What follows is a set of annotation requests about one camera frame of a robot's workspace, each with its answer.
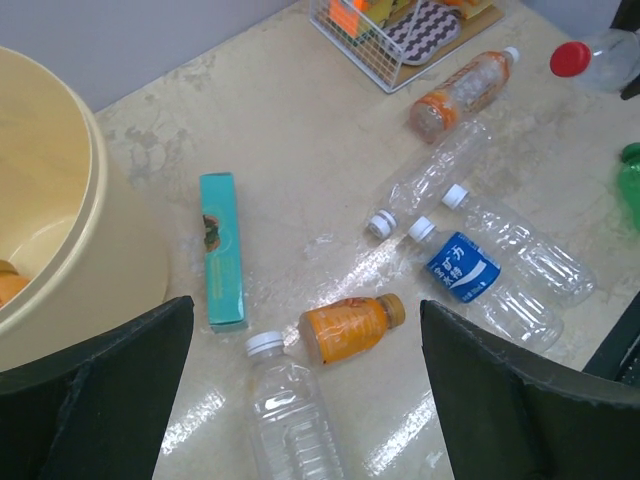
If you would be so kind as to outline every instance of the marble floor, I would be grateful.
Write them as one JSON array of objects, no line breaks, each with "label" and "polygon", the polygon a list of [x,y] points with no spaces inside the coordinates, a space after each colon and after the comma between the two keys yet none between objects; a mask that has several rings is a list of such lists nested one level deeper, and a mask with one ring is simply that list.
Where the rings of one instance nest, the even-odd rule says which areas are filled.
[{"label": "marble floor", "polygon": [[[123,98],[98,115],[111,154],[171,247],[168,296],[191,295],[196,327],[154,478],[257,478],[243,417],[243,348],[277,329],[301,354],[301,312],[345,296],[396,292],[406,323],[371,352],[318,371],[354,479],[450,479],[421,353],[418,302],[443,299],[403,274],[400,238],[363,236],[381,184],[429,155],[407,125],[411,104],[489,49],[520,49],[507,90],[481,120],[494,131],[468,186],[502,198],[568,246],[599,286],[559,312],[546,353],[580,369],[640,290],[640,244],[615,189],[617,155],[640,139],[640,110],[549,72],[563,33],[518,2],[491,30],[421,79],[384,94],[296,4]],[[249,329],[213,334],[205,316],[198,177],[235,175]],[[454,226],[439,209],[441,228]]]}]

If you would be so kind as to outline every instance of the small plastic bottle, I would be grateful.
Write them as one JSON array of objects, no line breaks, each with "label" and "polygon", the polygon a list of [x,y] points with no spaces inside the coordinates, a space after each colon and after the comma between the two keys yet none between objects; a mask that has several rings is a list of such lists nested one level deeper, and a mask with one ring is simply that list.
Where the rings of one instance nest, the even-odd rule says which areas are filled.
[{"label": "small plastic bottle", "polygon": [[279,332],[250,338],[247,421],[260,480],[344,480],[344,463],[320,387],[284,353]]},{"label": "small plastic bottle", "polygon": [[460,185],[442,198],[464,218],[466,231],[510,271],[518,272],[539,298],[564,308],[587,299],[596,288],[589,267],[503,202],[475,197]]},{"label": "small plastic bottle", "polygon": [[618,174],[618,187],[631,208],[633,224],[640,232],[640,143],[625,147],[622,162],[624,166]]},{"label": "small plastic bottle", "polygon": [[438,232],[425,217],[409,235],[424,249],[424,268],[467,305],[463,314],[469,320],[482,320],[492,333],[537,353],[562,334],[562,320],[466,235]]},{"label": "small plastic bottle", "polygon": [[515,47],[476,56],[413,104],[409,114],[412,127],[427,143],[434,143],[444,132],[489,105],[519,59],[520,52]]},{"label": "small plastic bottle", "polygon": [[298,329],[312,362],[326,365],[373,348],[387,330],[402,325],[405,310],[397,295],[347,298],[305,312]]},{"label": "small plastic bottle", "polygon": [[560,45],[550,67],[583,88],[616,92],[640,75],[640,41],[633,32],[610,29]]},{"label": "small plastic bottle", "polygon": [[29,279],[19,275],[11,263],[0,260],[0,307],[9,303],[28,284]]},{"label": "small plastic bottle", "polygon": [[467,177],[490,142],[491,134],[482,123],[464,122],[430,157],[401,169],[385,183],[389,188],[370,212],[367,229],[385,240],[398,227],[407,229],[420,214],[429,214],[453,183]]}]

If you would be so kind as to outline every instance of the orange bottle cap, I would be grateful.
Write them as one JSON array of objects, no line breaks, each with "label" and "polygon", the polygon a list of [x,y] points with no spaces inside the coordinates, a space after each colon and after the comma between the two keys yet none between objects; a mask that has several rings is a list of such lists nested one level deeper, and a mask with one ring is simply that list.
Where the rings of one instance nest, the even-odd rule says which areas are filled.
[{"label": "orange bottle cap", "polygon": [[387,293],[376,300],[382,303],[389,316],[389,328],[396,328],[404,323],[407,314],[402,300],[396,294]]}]

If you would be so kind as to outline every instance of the blue and white label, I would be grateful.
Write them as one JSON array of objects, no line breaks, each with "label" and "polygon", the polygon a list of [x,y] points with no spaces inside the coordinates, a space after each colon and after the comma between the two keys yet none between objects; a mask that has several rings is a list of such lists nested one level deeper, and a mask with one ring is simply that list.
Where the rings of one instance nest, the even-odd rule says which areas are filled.
[{"label": "blue and white label", "polygon": [[451,236],[425,268],[464,303],[482,294],[500,275],[500,265],[460,232]]}]

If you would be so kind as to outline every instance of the crushed plastic bottle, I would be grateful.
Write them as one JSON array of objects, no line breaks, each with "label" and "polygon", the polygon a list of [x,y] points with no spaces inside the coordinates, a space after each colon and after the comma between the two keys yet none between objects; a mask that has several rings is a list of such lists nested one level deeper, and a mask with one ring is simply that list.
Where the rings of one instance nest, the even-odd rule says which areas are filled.
[{"label": "crushed plastic bottle", "polygon": [[344,463],[314,374],[284,353],[279,332],[250,338],[248,422],[260,480],[344,480]]},{"label": "crushed plastic bottle", "polygon": [[589,267],[503,202],[469,195],[456,184],[442,203],[461,214],[466,232],[510,272],[518,272],[545,303],[573,307],[595,290]]},{"label": "crushed plastic bottle", "polygon": [[469,320],[536,353],[562,334],[562,320],[463,233],[439,232],[420,217],[409,236],[424,250],[424,268],[466,305]]},{"label": "crushed plastic bottle", "polygon": [[616,92],[640,75],[640,38],[609,29],[564,43],[553,52],[550,67],[556,76],[573,78],[583,88]]},{"label": "crushed plastic bottle", "polygon": [[409,123],[427,143],[434,143],[463,120],[480,112],[500,93],[520,59],[515,47],[484,52],[411,107]]},{"label": "crushed plastic bottle", "polygon": [[622,162],[624,166],[618,175],[618,187],[631,208],[633,224],[640,232],[640,143],[625,147]]},{"label": "crushed plastic bottle", "polygon": [[420,214],[429,214],[442,195],[470,173],[491,142],[491,134],[478,121],[464,122],[418,165],[402,169],[368,217],[367,228],[385,240],[398,228],[408,228]]}]

